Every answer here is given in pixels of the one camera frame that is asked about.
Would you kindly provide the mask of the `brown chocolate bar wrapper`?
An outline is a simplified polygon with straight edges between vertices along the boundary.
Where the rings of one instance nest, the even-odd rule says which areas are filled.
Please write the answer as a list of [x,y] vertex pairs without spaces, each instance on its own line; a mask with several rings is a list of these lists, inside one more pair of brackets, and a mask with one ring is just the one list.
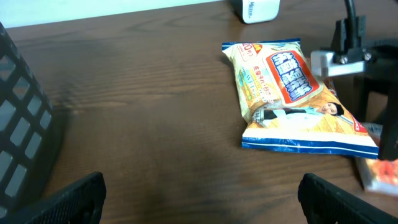
[[323,82],[326,85],[326,87],[329,89],[329,91],[337,98],[338,94],[336,92],[333,80],[331,78],[326,78],[323,80]]

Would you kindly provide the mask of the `grey plastic shopping basket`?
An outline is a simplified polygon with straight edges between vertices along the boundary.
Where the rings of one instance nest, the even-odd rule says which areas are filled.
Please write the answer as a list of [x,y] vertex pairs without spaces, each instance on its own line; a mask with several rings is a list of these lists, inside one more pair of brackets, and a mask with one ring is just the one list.
[[53,107],[1,28],[1,218],[38,200],[60,149]]

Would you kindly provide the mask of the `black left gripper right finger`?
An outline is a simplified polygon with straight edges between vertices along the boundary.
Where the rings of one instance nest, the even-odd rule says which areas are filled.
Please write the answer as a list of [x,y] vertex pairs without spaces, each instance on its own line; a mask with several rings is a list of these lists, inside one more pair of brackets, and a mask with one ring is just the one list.
[[397,224],[397,217],[313,173],[303,175],[298,200],[310,224]]

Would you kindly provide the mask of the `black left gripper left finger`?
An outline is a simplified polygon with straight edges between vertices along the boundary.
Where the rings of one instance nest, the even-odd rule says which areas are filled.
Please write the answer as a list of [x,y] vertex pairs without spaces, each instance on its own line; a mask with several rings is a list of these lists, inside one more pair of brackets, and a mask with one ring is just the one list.
[[101,172],[93,172],[55,194],[1,219],[4,224],[99,224],[106,198]]

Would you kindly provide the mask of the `orange tissue pack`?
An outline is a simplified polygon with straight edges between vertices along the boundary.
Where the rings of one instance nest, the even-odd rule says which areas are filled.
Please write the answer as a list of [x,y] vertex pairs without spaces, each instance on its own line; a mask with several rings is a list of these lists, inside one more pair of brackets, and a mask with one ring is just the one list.
[[355,159],[365,191],[397,196],[397,159]]

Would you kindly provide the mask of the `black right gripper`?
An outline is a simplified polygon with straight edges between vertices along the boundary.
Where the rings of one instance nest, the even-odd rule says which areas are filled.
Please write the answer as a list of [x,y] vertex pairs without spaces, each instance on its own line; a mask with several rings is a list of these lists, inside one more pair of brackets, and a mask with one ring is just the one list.
[[[334,61],[343,63],[365,61],[362,77],[356,76],[358,109],[356,118],[370,123],[384,123],[378,159],[397,159],[397,39],[372,40],[366,37],[366,17],[336,21],[330,49],[336,54]],[[382,95],[369,99],[371,92]]]

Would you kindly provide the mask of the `yellow snack bag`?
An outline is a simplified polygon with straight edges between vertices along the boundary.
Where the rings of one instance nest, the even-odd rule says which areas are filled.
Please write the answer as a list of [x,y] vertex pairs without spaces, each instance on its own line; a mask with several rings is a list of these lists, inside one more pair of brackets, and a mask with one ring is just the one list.
[[377,158],[365,127],[312,75],[300,39],[224,42],[222,52],[248,124],[243,148]]

